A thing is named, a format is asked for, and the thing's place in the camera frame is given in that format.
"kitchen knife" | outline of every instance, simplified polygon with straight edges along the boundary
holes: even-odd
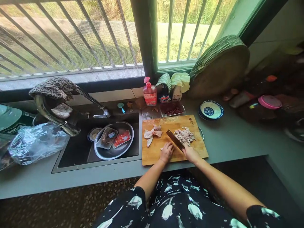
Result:
[[[184,145],[177,139],[177,137],[170,131],[167,130],[167,135],[169,138],[174,142],[174,144],[182,151],[182,149],[185,149]]]

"sliced meat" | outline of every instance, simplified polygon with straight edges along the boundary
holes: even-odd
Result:
[[[162,127],[160,126],[160,125],[155,125],[155,124],[153,124],[153,126],[154,126],[154,130],[161,130],[162,129]]]
[[[145,134],[143,135],[143,137],[145,139],[150,139],[151,137],[153,137],[153,131],[145,130]]]
[[[152,140],[153,140],[153,137],[151,137],[147,140],[147,147],[149,147],[151,145]]]
[[[155,130],[153,131],[153,135],[156,135],[157,137],[160,138],[162,136],[162,131]]]
[[[177,137],[177,139],[181,143],[186,143],[188,146],[190,146],[190,143],[195,140],[194,134],[189,130],[187,127],[182,127],[184,130],[176,130],[174,132],[174,135]]]

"blue spoon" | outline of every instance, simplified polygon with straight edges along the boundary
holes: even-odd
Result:
[[[117,107],[121,108],[121,110],[123,111],[123,114],[125,114],[126,112],[123,109],[124,103],[120,102],[117,104]]]

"yellow cloth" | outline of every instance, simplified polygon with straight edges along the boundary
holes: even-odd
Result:
[[[172,89],[180,86],[181,93],[185,93],[190,88],[190,76],[187,73],[174,73],[171,77]]]

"round wooden chopping block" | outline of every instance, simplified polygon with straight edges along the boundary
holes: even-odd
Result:
[[[190,98],[220,95],[244,76],[250,58],[249,49],[236,35],[225,36],[213,43],[190,72]]]

